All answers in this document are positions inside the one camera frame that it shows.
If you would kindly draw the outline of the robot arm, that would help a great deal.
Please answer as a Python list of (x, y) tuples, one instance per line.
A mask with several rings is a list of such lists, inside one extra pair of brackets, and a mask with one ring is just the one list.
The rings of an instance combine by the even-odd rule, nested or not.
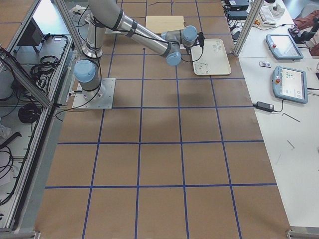
[(156, 35), (129, 16), (125, 15), (114, 0), (90, 0), (91, 11), (88, 34), (82, 45), (85, 59), (75, 64), (74, 73), (82, 88), (86, 102), (102, 96), (102, 76), (98, 60), (102, 56), (103, 36), (107, 29), (117, 31), (133, 41), (156, 52), (170, 66), (178, 65), (182, 58), (180, 45), (190, 49), (197, 40), (197, 29), (190, 25), (182, 30), (167, 31)]

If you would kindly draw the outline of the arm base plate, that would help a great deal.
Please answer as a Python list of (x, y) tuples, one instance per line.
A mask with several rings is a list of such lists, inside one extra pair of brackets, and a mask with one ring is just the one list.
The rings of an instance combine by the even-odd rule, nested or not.
[(111, 110), (115, 85), (115, 78), (102, 78), (101, 86), (88, 92), (82, 90), (82, 86), (78, 83), (77, 90), (81, 92), (75, 94), (72, 108), (75, 110)]

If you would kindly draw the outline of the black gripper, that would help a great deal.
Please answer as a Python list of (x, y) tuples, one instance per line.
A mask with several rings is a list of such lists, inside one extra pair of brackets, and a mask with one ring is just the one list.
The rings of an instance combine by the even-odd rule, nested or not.
[(191, 54), (191, 47), (184, 45), (184, 48), (186, 49), (186, 52), (188, 55)]

